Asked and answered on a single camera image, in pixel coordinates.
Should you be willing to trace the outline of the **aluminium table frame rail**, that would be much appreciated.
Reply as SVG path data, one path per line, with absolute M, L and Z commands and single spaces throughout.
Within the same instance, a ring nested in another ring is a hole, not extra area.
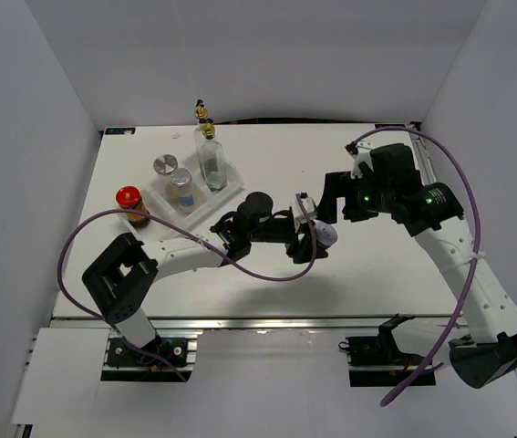
M 486 334 L 487 317 L 491 304 L 486 294 L 488 264 L 481 251 L 481 218 L 476 199 L 465 172 L 451 152 L 439 141 L 427 134 L 413 130 L 412 133 L 432 142 L 450 160 L 457 171 L 468 195 L 470 212 L 474 223 L 471 230 L 463 207 L 449 186 L 434 185 L 421 198 L 421 205 L 443 207 L 434 225 L 419 233 L 415 240 L 434 262 L 458 304 L 453 317 L 462 315 L 470 333 L 477 341 Z

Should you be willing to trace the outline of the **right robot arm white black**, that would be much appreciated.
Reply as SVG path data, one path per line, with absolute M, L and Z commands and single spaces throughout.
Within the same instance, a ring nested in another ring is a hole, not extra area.
M 479 389 L 517 369 L 517 305 L 487 261 L 474 250 L 474 233 L 449 186 L 425 184 L 410 147 L 402 143 L 370 149 L 351 142 L 349 172 L 329 172 L 318 217 L 334 224 L 387 214 L 426 252 L 461 306 L 468 335 L 449 342 L 457 375 Z

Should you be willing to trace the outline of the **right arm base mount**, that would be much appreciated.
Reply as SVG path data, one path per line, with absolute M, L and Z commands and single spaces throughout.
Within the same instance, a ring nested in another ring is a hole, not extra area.
M 412 315 L 397 314 L 383 322 L 376 334 L 348 336 L 338 342 L 338 349 L 347 356 L 352 388 L 392 388 L 412 374 L 424 357 L 403 351 L 394 338 L 394 331 L 414 319 Z

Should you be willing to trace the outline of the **white compartment tray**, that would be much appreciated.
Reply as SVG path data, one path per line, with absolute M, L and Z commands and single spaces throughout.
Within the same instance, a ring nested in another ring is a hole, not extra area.
M 153 161 L 155 176 L 140 187 L 120 188 L 115 201 L 127 211 L 123 221 L 130 230 L 142 230 L 149 238 L 170 237 L 175 235 L 173 230 L 139 213 L 152 214 L 181 229 L 192 230 L 242 190 L 243 179 L 235 166 L 227 162 L 224 170 L 226 185 L 214 192 L 203 179 L 194 153 L 181 161 L 162 154 Z

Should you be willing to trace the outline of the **glass bottle clear liquid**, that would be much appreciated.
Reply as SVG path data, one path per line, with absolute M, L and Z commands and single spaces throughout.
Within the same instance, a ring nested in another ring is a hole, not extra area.
M 215 127 L 211 119 L 202 126 L 204 138 L 200 149 L 202 176 L 208 188 L 217 193 L 227 186 L 227 173 L 222 144 L 216 138 Z

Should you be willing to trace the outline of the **shaker jar metal lid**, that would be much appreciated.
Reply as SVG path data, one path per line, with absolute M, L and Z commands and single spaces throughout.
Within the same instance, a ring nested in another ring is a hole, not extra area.
M 178 160 L 171 154 L 162 154 L 153 162 L 153 170 L 157 173 L 156 186 L 168 202 L 177 200 L 171 178 L 178 168 Z

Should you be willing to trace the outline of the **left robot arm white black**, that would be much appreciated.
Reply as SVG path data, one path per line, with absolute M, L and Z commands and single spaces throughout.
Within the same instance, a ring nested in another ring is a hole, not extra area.
M 141 307 L 155 282 L 235 264 L 249 255 L 253 243 L 282 244 L 294 263 L 310 266 L 326 258 L 337 240 L 335 228 L 317 219 L 315 204 L 306 194 L 275 213 L 269 195 L 250 193 L 210 230 L 221 238 L 222 249 L 192 234 L 149 242 L 122 234 L 84 272 L 82 282 L 104 321 L 128 342 L 128 354 L 138 363 L 151 363 L 160 353 L 160 337 Z

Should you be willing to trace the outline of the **left corner logo sticker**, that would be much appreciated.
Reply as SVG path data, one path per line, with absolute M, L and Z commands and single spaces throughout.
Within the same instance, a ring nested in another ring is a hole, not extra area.
M 136 131 L 135 127 L 108 127 L 104 130 L 104 134 L 111 135 L 133 135 Z

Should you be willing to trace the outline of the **corner logo sticker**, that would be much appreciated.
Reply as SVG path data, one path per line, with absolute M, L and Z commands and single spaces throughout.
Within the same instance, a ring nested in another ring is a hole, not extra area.
M 378 123 L 375 124 L 376 130 L 402 130 L 406 129 L 408 126 L 405 124 L 390 124 L 390 123 Z
M 104 134 L 111 135 L 133 135 L 136 131 L 135 127 L 108 127 L 104 130 Z

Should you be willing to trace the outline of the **red lid sauce jar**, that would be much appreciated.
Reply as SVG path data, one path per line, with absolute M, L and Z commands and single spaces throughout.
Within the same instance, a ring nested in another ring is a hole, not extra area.
M 144 205 L 140 190 L 135 186 L 121 187 L 116 193 L 116 202 L 120 208 L 125 210 L 134 210 L 143 213 L 148 213 L 148 209 Z M 135 228 L 143 228 L 147 226 L 150 219 L 147 216 L 140 214 L 126 213 L 129 223 Z

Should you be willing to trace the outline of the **right corner logo sticker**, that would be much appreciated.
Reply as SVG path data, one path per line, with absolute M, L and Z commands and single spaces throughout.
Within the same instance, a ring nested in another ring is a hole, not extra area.
M 406 129 L 408 126 L 405 124 L 390 124 L 390 123 L 378 123 L 375 124 L 376 130 L 402 130 Z

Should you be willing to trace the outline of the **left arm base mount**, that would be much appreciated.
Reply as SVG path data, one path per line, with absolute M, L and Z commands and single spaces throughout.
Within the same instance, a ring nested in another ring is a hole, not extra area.
M 158 330 L 150 346 L 133 349 L 112 331 L 105 349 L 101 381 L 185 383 L 196 361 L 199 330 Z

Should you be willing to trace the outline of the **white lid small jar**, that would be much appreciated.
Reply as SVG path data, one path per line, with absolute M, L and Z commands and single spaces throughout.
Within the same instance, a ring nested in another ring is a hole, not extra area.
M 327 249 L 333 246 L 338 239 L 338 234 L 334 226 L 323 221 L 315 220 L 315 238 L 319 248 Z

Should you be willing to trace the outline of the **blue label shaker jar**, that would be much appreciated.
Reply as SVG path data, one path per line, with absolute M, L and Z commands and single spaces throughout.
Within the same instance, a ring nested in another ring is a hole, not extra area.
M 191 213 L 195 207 L 191 173 L 185 168 L 177 168 L 171 174 L 171 185 L 181 210 Z

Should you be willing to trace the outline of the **glass bottle dark sauce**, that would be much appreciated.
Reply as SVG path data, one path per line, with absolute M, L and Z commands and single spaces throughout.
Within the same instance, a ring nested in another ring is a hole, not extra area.
M 197 154 L 198 164 L 200 167 L 200 172 L 202 175 L 204 175 L 204 171 L 202 168 L 201 150 L 202 150 L 202 146 L 205 142 L 205 139 L 204 139 L 204 135 L 202 133 L 202 128 L 205 125 L 205 123 L 207 122 L 207 119 L 209 118 L 209 116 L 208 116 L 208 111 L 205 108 L 205 105 L 204 105 L 204 102 L 202 99 L 198 99 L 196 102 L 195 110 L 194 110 L 194 117 L 197 120 L 197 127 L 194 131 L 196 154 Z

